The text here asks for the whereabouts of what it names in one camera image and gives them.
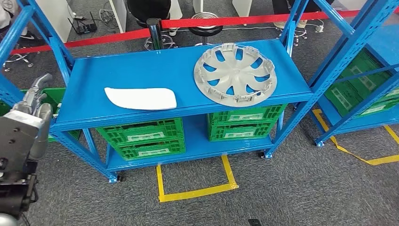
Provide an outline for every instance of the silver wheel cover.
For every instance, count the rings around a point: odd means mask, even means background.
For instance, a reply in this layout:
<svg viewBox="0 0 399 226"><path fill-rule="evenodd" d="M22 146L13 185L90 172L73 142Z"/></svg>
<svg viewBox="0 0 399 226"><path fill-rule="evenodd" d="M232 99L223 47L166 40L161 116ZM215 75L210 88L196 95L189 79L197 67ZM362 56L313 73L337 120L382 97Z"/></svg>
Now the silver wheel cover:
<svg viewBox="0 0 399 226"><path fill-rule="evenodd" d="M202 54L194 67L194 79L209 99L232 107L256 105L277 86L273 62L254 47L234 43Z"/></svg>

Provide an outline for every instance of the crate label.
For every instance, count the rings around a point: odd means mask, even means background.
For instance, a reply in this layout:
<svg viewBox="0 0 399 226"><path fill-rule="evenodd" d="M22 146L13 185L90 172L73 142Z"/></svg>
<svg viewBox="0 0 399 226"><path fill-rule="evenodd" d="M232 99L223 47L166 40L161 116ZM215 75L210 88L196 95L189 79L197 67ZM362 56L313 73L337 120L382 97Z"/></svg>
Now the crate label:
<svg viewBox="0 0 399 226"><path fill-rule="evenodd" d="M163 137L165 137L163 132L148 133L148 134L128 136L128 141L150 140L150 139L157 139L157 138L163 138Z"/></svg>
<svg viewBox="0 0 399 226"><path fill-rule="evenodd" d="M334 94L334 96L341 102L341 104L345 107L346 110L349 110L352 105L346 100L346 98L341 94L341 92L337 89L334 88L331 90Z"/></svg>
<svg viewBox="0 0 399 226"><path fill-rule="evenodd" d="M244 133L226 133L224 135L224 138L253 137L254 135L255 135L255 131L244 132Z"/></svg>
<svg viewBox="0 0 399 226"><path fill-rule="evenodd" d="M361 73L363 73L357 66L354 66L350 70L351 70L351 72L353 74L361 74ZM359 77L359 80L370 91L372 91L376 87L376 85L367 76Z"/></svg>
<svg viewBox="0 0 399 226"><path fill-rule="evenodd" d="M230 115L228 121L241 121L241 120L260 120L263 118L263 113L259 114L236 114Z"/></svg>
<svg viewBox="0 0 399 226"><path fill-rule="evenodd" d="M385 106L386 105L382 105L382 106L379 106L379 107L374 107L374 108L367 109L360 115L370 114L370 113L373 113L373 112L378 112L380 110L383 110L385 108Z"/></svg>
<svg viewBox="0 0 399 226"><path fill-rule="evenodd" d="M158 155L158 154L166 154L170 153L169 148L146 151L146 152L138 152L138 157L150 156L150 155Z"/></svg>
<svg viewBox="0 0 399 226"><path fill-rule="evenodd" d="M396 89L396 90L394 90L394 91L388 93L388 94L385 95L385 96L386 96L386 97L390 97L390 96L393 96L393 95L396 95L396 94L399 94L399 89Z"/></svg>

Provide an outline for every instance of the blue shelf board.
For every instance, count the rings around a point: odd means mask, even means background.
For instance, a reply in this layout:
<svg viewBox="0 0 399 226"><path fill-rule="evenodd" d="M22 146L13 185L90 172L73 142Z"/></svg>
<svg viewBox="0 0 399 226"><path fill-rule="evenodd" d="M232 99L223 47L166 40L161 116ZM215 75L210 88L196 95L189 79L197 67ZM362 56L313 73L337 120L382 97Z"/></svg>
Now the blue shelf board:
<svg viewBox="0 0 399 226"><path fill-rule="evenodd" d="M377 29L366 48L385 66L399 63L399 24Z"/></svg>
<svg viewBox="0 0 399 226"><path fill-rule="evenodd" d="M234 141L209 142L207 138L206 115L183 117L184 139L186 152L154 158L144 158L132 161L123 160L111 147L108 150L107 169L110 171L127 170L146 166L156 166L180 161L221 156L267 149L273 146L270 137Z"/></svg>
<svg viewBox="0 0 399 226"><path fill-rule="evenodd" d="M342 119L334 105L326 98L325 95L323 95L319 99L318 104L323 114L328 119L330 125L335 125ZM334 132L334 134L347 133L361 129L370 129L382 125L390 125L396 123L399 123L399 105L396 105L395 107L387 111L352 119L342 128L340 128L339 131Z"/></svg>
<svg viewBox="0 0 399 226"><path fill-rule="evenodd" d="M301 102L311 98L311 90L279 40L239 44L257 48L276 67L276 90L270 98L256 106ZM52 127L65 131L232 110L233 107L208 99L194 82L195 63L207 49L214 46L77 59L58 118ZM163 111L121 108L109 101L105 87L169 88L176 95L177 108Z"/></svg>

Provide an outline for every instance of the black chair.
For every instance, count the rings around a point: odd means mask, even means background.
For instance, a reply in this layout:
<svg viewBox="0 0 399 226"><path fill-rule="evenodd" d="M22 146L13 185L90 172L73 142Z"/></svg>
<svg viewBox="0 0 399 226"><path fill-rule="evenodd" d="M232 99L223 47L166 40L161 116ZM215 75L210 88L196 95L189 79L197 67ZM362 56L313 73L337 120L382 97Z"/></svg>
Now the black chair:
<svg viewBox="0 0 399 226"><path fill-rule="evenodd" d="M205 18L218 18L218 16L214 13L209 12L200 12L191 17L192 19L205 19ZM198 45L207 45L207 39L210 36L217 35L223 30L223 26L201 26L201 27L189 27L191 33L201 36L202 43L198 43Z"/></svg>
<svg viewBox="0 0 399 226"><path fill-rule="evenodd" d="M127 0L128 9L135 17L140 27L147 28L146 21L149 18L161 20L169 19L171 0ZM163 34L162 43L164 48L174 48L176 44L169 35ZM152 39L147 38L144 43L147 50L152 50Z"/></svg>

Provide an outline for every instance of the stacked crates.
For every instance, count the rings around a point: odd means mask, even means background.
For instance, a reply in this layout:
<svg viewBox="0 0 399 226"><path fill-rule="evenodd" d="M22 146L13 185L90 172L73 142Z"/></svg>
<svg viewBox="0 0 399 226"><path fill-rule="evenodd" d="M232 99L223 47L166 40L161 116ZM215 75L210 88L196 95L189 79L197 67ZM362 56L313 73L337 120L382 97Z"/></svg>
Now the stacked crates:
<svg viewBox="0 0 399 226"><path fill-rule="evenodd" d="M364 48L338 78L341 79L382 67L383 65ZM384 71L344 82L334 83L325 92L325 96L331 101L338 113L343 117L390 77L391 73L389 71ZM372 106L360 113L357 117L389 110L398 103L399 87L396 87L373 103Z"/></svg>
<svg viewBox="0 0 399 226"><path fill-rule="evenodd" d="M65 93L65 88L47 88L43 89L43 93L47 94L47 97L43 99L42 103L49 103L52 108L53 108L53 113L56 113L58 109L58 105L61 103L64 93ZM8 106L6 103L0 100L0 116L5 115L11 110L11 107ZM72 130L69 131L69 134L71 134L75 139L79 139L81 130ZM52 136L48 136L48 142L55 142L56 140Z"/></svg>
<svg viewBox="0 0 399 226"><path fill-rule="evenodd" d="M263 138L269 135L287 104L207 115L209 141Z"/></svg>
<svg viewBox="0 0 399 226"><path fill-rule="evenodd" d="M182 118L96 128L124 160L184 153Z"/></svg>

